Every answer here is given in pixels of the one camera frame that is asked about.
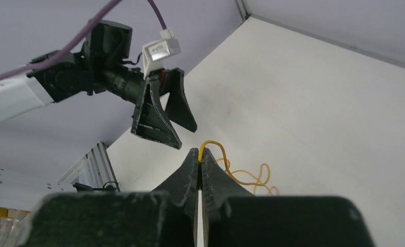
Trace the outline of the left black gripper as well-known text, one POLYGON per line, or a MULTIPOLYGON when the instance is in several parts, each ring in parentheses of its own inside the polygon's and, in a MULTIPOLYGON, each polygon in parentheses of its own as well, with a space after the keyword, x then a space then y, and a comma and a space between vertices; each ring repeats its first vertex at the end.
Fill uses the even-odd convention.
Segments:
POLYGON ((171 121, 195 133, 198 125, 184 91, 184 71, 157 69, 139 80, 131 133, 137 137, 180 149, 182 142, 171 121), (160 98, 169 93, 164 111, 160 98))

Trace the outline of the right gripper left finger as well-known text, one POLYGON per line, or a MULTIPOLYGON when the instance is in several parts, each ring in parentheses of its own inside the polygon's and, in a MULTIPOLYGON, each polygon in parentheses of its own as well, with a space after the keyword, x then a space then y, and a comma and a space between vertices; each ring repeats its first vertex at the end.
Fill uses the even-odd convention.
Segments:
POLYGON ((164 180, 154 191, 165 191, 172 202, 190 218, 198 220, 198 193, 200 188, 199 150, 191 148, 181 166, 164 180))

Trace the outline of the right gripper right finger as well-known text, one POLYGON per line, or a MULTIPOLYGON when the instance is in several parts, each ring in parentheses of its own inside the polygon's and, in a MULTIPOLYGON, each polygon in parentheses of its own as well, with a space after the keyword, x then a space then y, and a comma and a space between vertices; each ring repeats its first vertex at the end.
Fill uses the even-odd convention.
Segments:
POLYGON ((252 197, 253 194, 221 169, 208 148, 201 148, 200 154, 202 155, 200 167, 203 215, 208 222, 219 221, 220 208, 228 197, 252 197))

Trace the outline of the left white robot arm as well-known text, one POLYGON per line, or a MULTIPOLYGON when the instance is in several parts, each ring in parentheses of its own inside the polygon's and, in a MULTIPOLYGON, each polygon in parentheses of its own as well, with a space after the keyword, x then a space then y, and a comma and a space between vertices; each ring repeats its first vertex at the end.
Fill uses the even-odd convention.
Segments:
POLYGON ((80 92, 88 95, 108 91, 134 104, 131 133, 180 149, 177 124, 197 130, 184 91, 184 71, 164 68, 164 60, 179 54, 171 30, 143 46, 138 59, 129 60, 133 29, 102 20, 86 35, 82 49, 69 52, 45 68, 0 80, 0 123, 31 110, 61 102, 80 92))

